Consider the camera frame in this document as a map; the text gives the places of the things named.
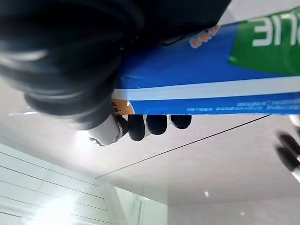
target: ceiling panel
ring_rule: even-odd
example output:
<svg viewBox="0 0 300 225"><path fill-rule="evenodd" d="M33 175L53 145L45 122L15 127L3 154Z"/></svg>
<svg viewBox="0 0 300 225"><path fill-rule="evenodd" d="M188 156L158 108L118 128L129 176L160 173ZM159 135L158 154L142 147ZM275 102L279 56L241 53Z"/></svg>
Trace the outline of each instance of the ceiling panel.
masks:
<svg viewBox="0 0 300 225"><path fill-rule="evenodd" d="M273 148L278 142L278 129L296 136L288 117L270 116L111 173L99 181L168 204L299 196L299 183Z"/></svg>
<svg viewBox="0 0 300 225"><path fill-rule="evenodd" d="M26 112L21 93L3 83L0 96L0 141L43 160L91 175L102 175L164 151L259 118L257 115L194 116L187 130L169 126L161 136L133 142L128 135L116 144L98 148L76 135L60 121Z"/></svg>

